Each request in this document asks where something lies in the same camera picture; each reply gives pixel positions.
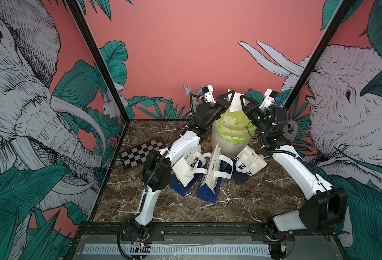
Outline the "white ribbed trash bin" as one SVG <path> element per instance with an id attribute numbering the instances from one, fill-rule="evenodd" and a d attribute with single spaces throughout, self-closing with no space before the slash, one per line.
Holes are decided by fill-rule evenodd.
<path id="1" fill-rule="evenodd" d="M 254 132 L 255 130 L 248 131 L 246 126 L 235 129 L 222 125 L 212 126 L 212 148 L 218 146 L 221 154 L 234 158 L 248 145 Z"/>

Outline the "black white checkerboard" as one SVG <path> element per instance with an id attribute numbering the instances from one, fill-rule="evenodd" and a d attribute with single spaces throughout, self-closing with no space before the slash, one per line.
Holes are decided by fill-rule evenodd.
<path id="1" fill-rule="evenodd" d="M 121 163 L 123 169 L 129 171 L 145 163 L 146 158 L 150 151 L 165 147 L 164 140 L 158 136 L 153 140 L 146 141 L 140 145 L 136 145 L 132 148 L 125 149 L 121 152 Z"/>

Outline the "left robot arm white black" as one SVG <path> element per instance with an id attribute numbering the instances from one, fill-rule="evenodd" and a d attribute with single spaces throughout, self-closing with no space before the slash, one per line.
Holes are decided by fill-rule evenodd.
<path id="1" fill-rule="evenodd" d="M 151 235 L 157 200 L 170 182 L 172 167 L 187 152 L 206 140 L 212 124 L 229 109 L 234 96 L 235 91 L 229 91 L 213 99 L 208 87 L 202 94 L 191 94 L 190 123 L 166 148 L 149 152 L 142 170 L 143 186 L 139 208 L 135 215 L 121 224 L 118 237 L 128 235 L 130 240 L 139 241 Z"/>

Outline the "navy white paper bag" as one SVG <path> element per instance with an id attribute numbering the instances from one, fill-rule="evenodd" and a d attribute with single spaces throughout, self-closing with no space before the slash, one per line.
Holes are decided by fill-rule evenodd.
<path id="1" fill-rule="evenodd" d="M 255 150 L 246 146 L 233 159 L 234 169 L 232 171 L 232 179 L 241 185 L 248 181 L 251 177 L 266 167 L 267 162 L 264 157 L 257 154 Z"/>
<path id="2" fill-rule="evenodd" d="M 231 179 L 233 160 L 221 154 L 219 145 L 215 146 L 211 154 L 207 173 L 196 191 L 196 197 L 209 203 L 216 203 L 219 197 L 223 179 Z"/>
<path id="3" fill-rule="evenodd" d="M 184 197 L 202 174 L 207 174 L 206 162 L 211 153 L 202 153 L 201 146 L 188 151 L 173 166 L 169 187 Z"/>

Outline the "black mounting rail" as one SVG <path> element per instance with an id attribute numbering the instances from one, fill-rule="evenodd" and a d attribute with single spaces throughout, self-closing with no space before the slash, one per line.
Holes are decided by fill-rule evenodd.
<path id="1" fill-rule="evenodd" d="M 146 232 L 149 241 L 165 241 L 168 236 L 248 236 L 254 242 L 273 243 L 268 239 L 265 223 L 244 222 L 154 222 Z M 74 237 L 80 240 L 83 235 L 120 236 L 127 241 L 135 241 L 141 236 L 129 223 L 122 222 L 83 222 Z"/>

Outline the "white receipt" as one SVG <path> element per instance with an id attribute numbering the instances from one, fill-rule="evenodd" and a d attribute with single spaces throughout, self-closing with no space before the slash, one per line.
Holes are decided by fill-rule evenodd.
<path id="1" fill-rule="evenodd" d="M 181 158 L 173 166 L 173 172 L 180 183 L 186 187 L 194 178 L 193 171 L 196 170 L 197 166 L 191 167 L 184 158 Z"/>
<path id="2" fill-rule="evenodd" d="M 228 95 L 229 101 L 231 101 L 231 105 L 229 107 L 229 110 L 231 113 L 243 110 L 242 104 L 241 104 L 241 98 L 240 98 L 242 95 L 243 95 L 242 93 L 238 93 L 238 92 Z"/>

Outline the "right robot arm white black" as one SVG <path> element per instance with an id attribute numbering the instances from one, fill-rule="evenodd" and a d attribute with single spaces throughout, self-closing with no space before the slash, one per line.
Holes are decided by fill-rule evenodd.
<path id="1" fill-rule="evenodd" d="M 287 237 L 289 231 L 321 231 L 345 220 L 348 194 L 334 187 L 318 175 L 283 135 L 288 125 L 286 109 L 272 102 L 267 105 L 242 95 L 240 102 L 244 114 L 259 130 L 258 145 L 272 155 L 300 187 L 306 199 L 298 210 L 281 213 L 268 219 L 266 236 L 271 241 Z"/>

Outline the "yellow-green plastic bin liner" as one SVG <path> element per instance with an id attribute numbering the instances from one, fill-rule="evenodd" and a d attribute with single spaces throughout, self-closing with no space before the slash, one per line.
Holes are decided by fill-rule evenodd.
<path id="1" fill-rule="evenodd" d="M 223 140 L 233 145 L 249 142 L 257 130 L 242 110 L 231 112 L 230 109 L 213 123 L 213 127 Z"/>

